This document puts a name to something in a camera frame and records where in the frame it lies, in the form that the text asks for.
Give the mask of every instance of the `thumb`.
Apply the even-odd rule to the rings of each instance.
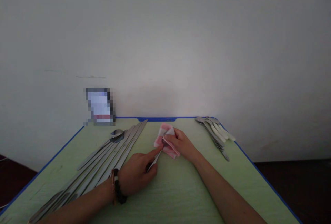
[[[149,183],[152,181],[152,179],[156,176],[156,173],[158,172],[158,164],[154,164],[150,170],[143,176],[143,180],[146,183]]]
[[[177,139],[176,136],[174,136],[174,135],[165,135],[164,138],[167,141],[172,142],[175,145],[175,147],[178,146],[179,139]]]

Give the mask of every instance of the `floor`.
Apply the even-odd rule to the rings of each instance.
[[[331,160],[255,165],[303,223],[331,223]]]
[[[37,174],[0,155],[0,208]],[[304,224],[331,223],[331,160],[256,163]]]

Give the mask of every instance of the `person's right hand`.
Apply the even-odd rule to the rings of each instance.
[[[175,130],[176,137],[173,135],[166,135],[166,140],[171,141],[175,148],[184,156],[184,158],[190,162],[193,162],[194,159],[200,156],[200,152],[195,148],[183,131],[177,128],[173,129]]]

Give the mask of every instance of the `stainless steel spoon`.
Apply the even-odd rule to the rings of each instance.
[[[106,145],[108,145],[110,142],[120,142],[121,139],[116,139],[117,137],[123,135],[123,130],[116,129],[114,132],[110,134],[110,139],[107,140],[105,143],[103,143],[98,149],[96,149],[94,152],[92,152],[83,162],[80,163],[80,165],[76,168],[77,171],[82,169],[87,162],[89,162],[97,153],[100,153]]]
[[[223,143],[223,141],[221,141],[215,134],[214,134],[214,132],[212,131],[212,129],[210,128],[210,126],[209,125],[206,125],[206,119],[205,118],[203,118],[203,117],[196,117],[195,118],[195,120],[197,121],[197,122],[199,122],[200,124],[203,124],[204,125],[204,127],[207,129],[207,131],[208,131],[208,133],[214,138],[214,140],[216,140],[217,141],[217,143],[219,144],[219,146],[221,147],[221,148],[223,148],[224,146],[225,146],[225,144]]]
[[[113,141],[114,138],[116,138],[116,137],[122,135],[123,133],[124,133],[123,130],[121,130],[121,129],[116,129],[114,132],[112,132],[112,133],[110,134],[110,140]]]

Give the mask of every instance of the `wrist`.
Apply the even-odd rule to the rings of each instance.
[[[203,160],[203,155],[197,150],[194,156],[191,158],[191,163],[196,166],[201,160]]]
[[[99,187],[99,196],[100,199],[107,204],[114,201],[115,194],[113,193],[113,185],[112,185],[112,178],[108,178]]]

